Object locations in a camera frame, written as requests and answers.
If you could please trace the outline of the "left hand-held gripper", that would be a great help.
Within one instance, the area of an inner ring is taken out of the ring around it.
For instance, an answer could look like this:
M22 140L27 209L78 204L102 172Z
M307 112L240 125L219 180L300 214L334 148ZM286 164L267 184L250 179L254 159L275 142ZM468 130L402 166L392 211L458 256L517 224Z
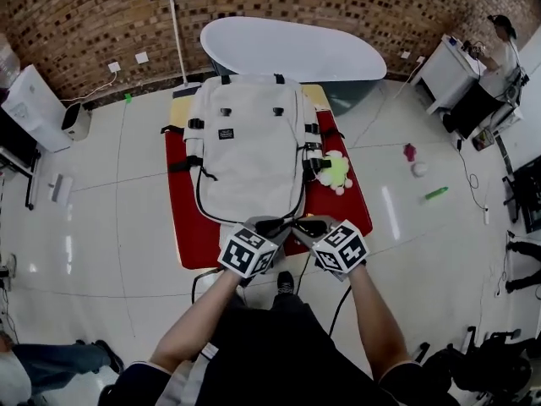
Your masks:
M251 217L232 228L218 261L242 278L265 273L273 267L290 232L291 223L281 217Z

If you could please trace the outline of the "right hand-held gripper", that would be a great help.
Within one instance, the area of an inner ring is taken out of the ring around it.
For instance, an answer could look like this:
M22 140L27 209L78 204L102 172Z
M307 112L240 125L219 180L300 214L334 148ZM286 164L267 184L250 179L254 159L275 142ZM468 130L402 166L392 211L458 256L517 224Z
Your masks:
M296 240L315 258L315 265L343 282L369 255L360 230L348 220L330 216L299 218L292 225Z

